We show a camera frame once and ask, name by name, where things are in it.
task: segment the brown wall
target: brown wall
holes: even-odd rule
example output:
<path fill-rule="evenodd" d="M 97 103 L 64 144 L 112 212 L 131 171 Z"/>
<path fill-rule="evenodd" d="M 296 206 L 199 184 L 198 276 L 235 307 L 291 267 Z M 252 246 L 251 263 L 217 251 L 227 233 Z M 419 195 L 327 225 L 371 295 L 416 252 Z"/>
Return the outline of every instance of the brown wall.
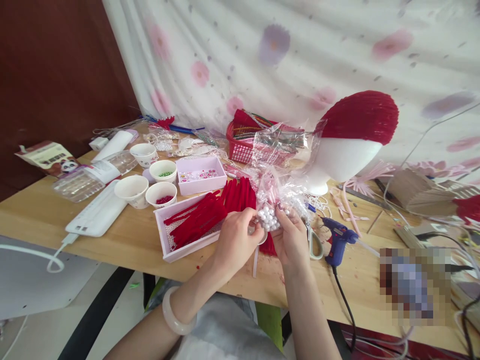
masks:
<path fill-rule="evenodd" d="M 3 200 L 43 176 L 19 145 L 52 140 L 78 157 L 93 129 L 140 111 L 101 0 L 4 0 L 0 31 Z"/>

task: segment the floral curtain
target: floral curtain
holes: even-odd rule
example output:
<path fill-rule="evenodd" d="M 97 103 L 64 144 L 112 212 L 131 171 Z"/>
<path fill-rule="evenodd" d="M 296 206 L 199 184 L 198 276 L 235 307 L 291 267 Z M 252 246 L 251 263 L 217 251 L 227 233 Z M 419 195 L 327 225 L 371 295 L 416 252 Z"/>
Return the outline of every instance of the floral curtain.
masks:
<path fill-rule="evenodd" d="M 142 111 L 225 132 L 236 109 L 313 128 L 356 92 L 399 110 L 378 159 L 480 102 L 477 0 L 103 0 Z M 480 106 L 430 131 L 408 162 L 480 184 Z"/>

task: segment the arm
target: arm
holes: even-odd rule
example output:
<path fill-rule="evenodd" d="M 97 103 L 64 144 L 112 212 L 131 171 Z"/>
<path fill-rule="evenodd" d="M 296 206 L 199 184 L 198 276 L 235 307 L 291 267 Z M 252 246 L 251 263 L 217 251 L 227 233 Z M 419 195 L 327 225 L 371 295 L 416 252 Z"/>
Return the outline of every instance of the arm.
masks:
<path fill-rule="evenodd" d="M 307 228 L 295 211 L 287 216 L 281 205 L 276 216 L 282 229 L 273 231 L 272 237 L 285 276 L 296 358 L 341 360 L 310 267 Z"/>
<path fill-rule="evenodd" d="M 264 235 L 259 224 L 252 235 L 247 233 L 256 214 L 251 208 L 228 214 L 215 253 L 170 296 L 171 310 L 178 321 L 189 324 L 207 300 L 245 265 Z M 159 306 L 130 330 L 105 360 L 163 359 L 179 337 L 166 323 Z"/>

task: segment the blue glue gun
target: blue glue gun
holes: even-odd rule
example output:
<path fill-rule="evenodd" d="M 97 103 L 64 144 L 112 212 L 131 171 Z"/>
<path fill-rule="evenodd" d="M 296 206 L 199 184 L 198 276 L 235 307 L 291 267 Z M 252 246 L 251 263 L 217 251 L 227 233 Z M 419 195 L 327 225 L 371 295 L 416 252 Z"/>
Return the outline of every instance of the blue glue gun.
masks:
<path fill-rule="evenodd" d="M 331 243 L 331 250 L 325 261 L 332 267 L 337 267 L 342 263 L 344 257 L 345 245 L 355 244 L 359 239 L 357 233 L 350 230 L 345 225 L 338 221 L 332 220 L 328 217 L 322 217 L 323 225 L 331 231 L 331 238 L 328 240 Z"/>

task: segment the woman's left hand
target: woman's left hand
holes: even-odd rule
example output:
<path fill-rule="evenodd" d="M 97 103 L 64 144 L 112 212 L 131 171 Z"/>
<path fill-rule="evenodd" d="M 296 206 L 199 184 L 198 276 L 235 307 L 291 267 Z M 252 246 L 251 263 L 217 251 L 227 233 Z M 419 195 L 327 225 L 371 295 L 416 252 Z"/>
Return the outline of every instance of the woman's left hand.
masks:
<path fill-rule="evenodd" d="M 242 212 L 230 212 L 223 222 L 212 259 L 213 268 L 223 272 L 226 281 L 245 265 L 264 237 L 259 223 L 255 225 L 255 231 L 248 234 L 249 223 L 256 215 L 256 210 L 247 207 Z"/>

